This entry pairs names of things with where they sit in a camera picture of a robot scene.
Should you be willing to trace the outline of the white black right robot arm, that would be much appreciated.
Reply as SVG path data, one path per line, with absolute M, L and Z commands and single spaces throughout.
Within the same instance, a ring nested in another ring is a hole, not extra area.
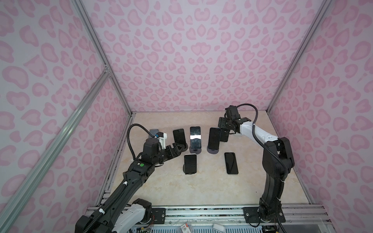
M 239 107 L 250 106 L 255 110 L 255 118 L 241 117 Z M 259 199 L 258 218 L 262 222 L 279 222 L 281 196 L 285 180 L 294 167 L 294 158 L 290 141 L 286 137 L 278 138 L 257 127 L 258 109 L 248 103 L 225 108 L 224 117 L 219 118 L 220 141 L 227 142 L 231 132 L 241 134 L 263 148 L 262 166 L 266 172 L 266 182 L 262 197 Z

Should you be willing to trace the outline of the blue-edged black phone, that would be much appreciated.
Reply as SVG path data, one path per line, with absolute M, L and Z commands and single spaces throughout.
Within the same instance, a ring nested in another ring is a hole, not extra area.
M 210 128 L 209 129 L 209 138 L 208 138 L 208 146 L 209 150 L 219 150 L 220 147 L 220 128 Z

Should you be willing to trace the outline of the green-edged black phone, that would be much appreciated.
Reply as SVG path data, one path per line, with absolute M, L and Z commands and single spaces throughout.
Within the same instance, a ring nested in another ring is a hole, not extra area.
M 226 152 L 224 158 L 227 174 L 238 175 L 239 170 L 236 155 L 233 152 Z

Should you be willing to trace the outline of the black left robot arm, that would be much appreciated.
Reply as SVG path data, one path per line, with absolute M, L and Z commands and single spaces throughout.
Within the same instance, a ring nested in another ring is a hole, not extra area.
M 81 216 L 76 233 L 127 233 L 138 223 L 151 224 L 152 204 L 137 199 L 125 209 L 134 194 L 146 183 L 158 165 L 181 155 L 184 145 L 173 143 L 162 148 L 157 138 L 146 139 L 143 152 L 123 173 L 121 184 L 90 216 Z

